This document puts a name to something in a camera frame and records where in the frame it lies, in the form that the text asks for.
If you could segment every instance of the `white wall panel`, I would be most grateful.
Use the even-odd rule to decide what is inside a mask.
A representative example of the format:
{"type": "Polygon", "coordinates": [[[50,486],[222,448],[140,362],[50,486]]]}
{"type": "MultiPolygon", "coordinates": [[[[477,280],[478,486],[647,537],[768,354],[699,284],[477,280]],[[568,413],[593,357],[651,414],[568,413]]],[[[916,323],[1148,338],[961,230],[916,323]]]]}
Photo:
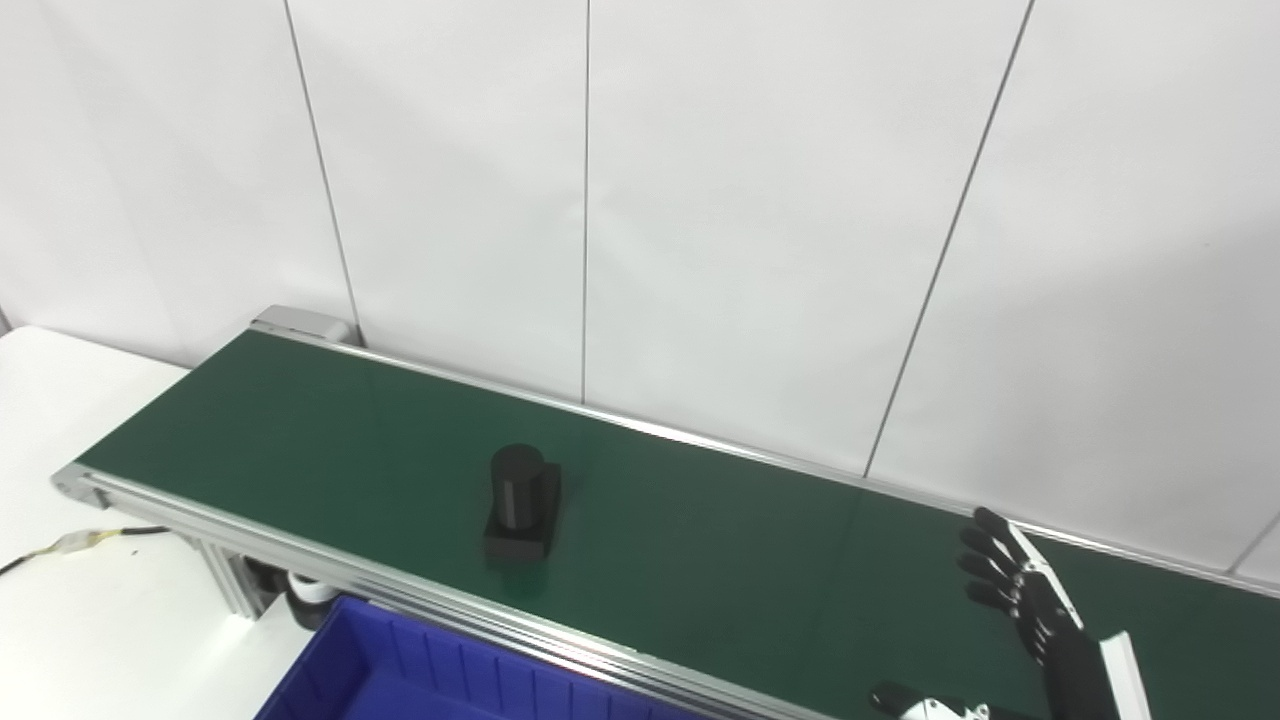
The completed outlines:
{"type": "Polygon", "coordinates": [[[586,400],[860,471],[1025,4],[591,4],[586,400]]]}
{"type": "Polygon", "coordinates": [[[351,316],[278,3],[0,13],[10,320],[191,364],[270,304],[351,316]]]}
{"type": "Polygon", "coordinates": [[[1037,4],[873,477],[1226,568],[1280,509],[1280,6],[1037,4]]]}
{"type": "Polygon", "coordinates": [[[585,1],[291,6],[366,342],[576,397],[585,1]]]}

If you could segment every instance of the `robotic hand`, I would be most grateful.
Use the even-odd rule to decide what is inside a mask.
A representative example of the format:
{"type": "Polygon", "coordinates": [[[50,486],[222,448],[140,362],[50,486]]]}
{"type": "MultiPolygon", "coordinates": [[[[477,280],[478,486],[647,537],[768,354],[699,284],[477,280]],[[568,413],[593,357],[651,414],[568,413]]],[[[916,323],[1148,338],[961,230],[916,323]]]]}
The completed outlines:
{"type": "MultiPolygon", "coordinates": [[[[1057,574],[1027,536],[986,507],[974,510],[973,519],[978,527],[960,532],[973,551],[960,556],[960,568],[978,578],[965,593],[1014,620],[1043,669],[1053,720],[1151,720],[1129,634],[1091,638],[1057,574]]],[[[870,703],[901,720],[1029,720],[986,705],[966,708],[896,683],[877,685],[870,703]]]]}

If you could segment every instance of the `blue plastic bin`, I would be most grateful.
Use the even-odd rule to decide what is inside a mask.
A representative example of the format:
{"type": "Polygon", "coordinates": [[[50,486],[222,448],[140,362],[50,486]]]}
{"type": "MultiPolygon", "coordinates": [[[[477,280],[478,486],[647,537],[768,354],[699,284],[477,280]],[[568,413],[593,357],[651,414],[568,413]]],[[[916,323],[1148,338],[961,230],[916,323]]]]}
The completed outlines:
{"type": "Polygon", "coordinates": [[[701,720],[698,715],[342,598],[259,720],[701,720]]]}

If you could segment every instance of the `wall panel seam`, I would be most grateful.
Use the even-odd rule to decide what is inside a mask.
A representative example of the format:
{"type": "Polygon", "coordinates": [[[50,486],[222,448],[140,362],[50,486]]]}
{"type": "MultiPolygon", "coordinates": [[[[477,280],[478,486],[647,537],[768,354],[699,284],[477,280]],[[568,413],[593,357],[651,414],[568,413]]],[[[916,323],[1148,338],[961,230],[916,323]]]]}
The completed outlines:
{"type": "Polygon", "coordinates": [[[365,345],[365,331],[360,324],[360,310],[356,307],[356,288],[351,284],[351,270],[347,265],[347,249],[342,245],[342,229],[338,227],[338,210],[333,205],[333,190],[329,186],[329,169],[324,161],[324,150],[320,146],[320,131],[316,127],[315,110],[311,106],[311,88],[307,86],[307,72],[302,65],[302,50],[298,47],[298,32],[293,27],[293,9],[289,0],[284,4],[284,19],[289,26],[289,42],[293,45],[293,59],[298,65],[298,82],[302,85],[302,101],[307,108],[307,122],[311,124],[311,140],[316,147],[316,161],[320,167],[320,181],[324,184],[325,204],[329,208],[329,223],[333,227],[333,238],[338,245],[338,261],[342,264],[342,279],[347,284],[347,302],[351,305],[351,319],[356,323],[356,340],[365,345]]]}
{"type": "Polygon", "coordinates": [[[1253,555],[1253,551],[1256,551],[1262,542],[1267,539],[1267,536],[1270,536],[1277,525],[1280,525],[1280,512],[1276,512],[1275,518],[1271,518],[1271,521],[1263,525],[1262,532],[1260,532],[1258,536],[1249,542],[1249,544],[1244,546],[1244,551],[1240,552],[1240,555],[1235,557],[1235,561],[1226,568],[1226,574],[1235,575],[1239,571],[1240,565],[1244,565],[1244,561],[1253,555]]]}
{"type": "Polygon", "coordinates": [[[1005,87],[1009,85],[1009,76],[1012,73],[1014,61],[1018,59],[1018,50],[1021,47],[1023,36],[1027,32],[1027,23],[1030,20],[1032,10],[1036,8],[1036,0],[1028,0],[1027,10],[1023,13],[1023,20],[1018,26],[1018,35],[1014,37],[1014,46],[1009,53],[1009,61],[1005,64],[1004,74],[1000,77],[1000,85],[996,87],[996,96],[991,104],[991,111],[987,114],[987,122],[982,128],[982,135],[978,137],[978,147],[974,150],[973,161],[969,164],[969,173],[965,176],[964,184],[960,188],[960,197],[956,201],[955,213],[951,215],[951,224],[947,227],[946,237],[942,241],[942,249],[938,252],[938,261],[933,266],[933,274],[929,277],[929,284],[924,290],[924,299],[920,304],[920,311],[915,316],[915,325],[911,328],[911,334],[906,341],[906,350],[902,354],[902,363],[899,365],[897,375],[893,378],[893,386],[888,393],[888,401],[884,405],[884,414],[881,415],[879,427],[876,429],[876,438],[872,441],[870,452],[867,455],[867,466],[863,468],[863,477],[870,477],[872,462],[876,461],[876,451],[879,450],[881,438],[884,436],[884,427],[888,424],[890,414],[893,410],[893,401],[897,398],[897,391],[902,386],[902,378],[906,374],[906,365],[911,360],[911,351],[915,348],[915,341],[920,334],[920,325],[924,323],[924,315],[929,309],[929,300],[933,297],[933,290],[937,287],[938,277],[942,274],[942,264],[947,259],[947,250],[951,249],[951,238],[955,236],[956,225],[960,222],[960,214],[964,211],[965,200],[969,196],[969,188],[973,186],[973,178],[978,170],[978,163],[982,160],[982,151],[987,146],[987,137],[991,135],[991,127],[996,119],[996,111],[1000,109],[1000,101],[1005,96],[1005,87]]]}
{"type": "Polygon", "coordinates": [[[591,173],[591,0],[586,0],[585,68],[582,91],[582,355],[579,401],[586,405],[586,241],[591,173]]]}

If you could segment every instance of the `black cylinder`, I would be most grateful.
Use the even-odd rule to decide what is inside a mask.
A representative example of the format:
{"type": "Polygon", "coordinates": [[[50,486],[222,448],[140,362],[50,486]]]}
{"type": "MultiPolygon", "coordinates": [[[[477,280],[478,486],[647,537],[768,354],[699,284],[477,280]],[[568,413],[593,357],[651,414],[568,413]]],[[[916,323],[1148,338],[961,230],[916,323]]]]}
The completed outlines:
{"type": "Polygon", "coordinates": [[[531,445],[508,445],[493,454],[493,509],[498,523],[508,530],[534,527],[543,516],[541,474],[547,468],[543,454],[531,445]]]}

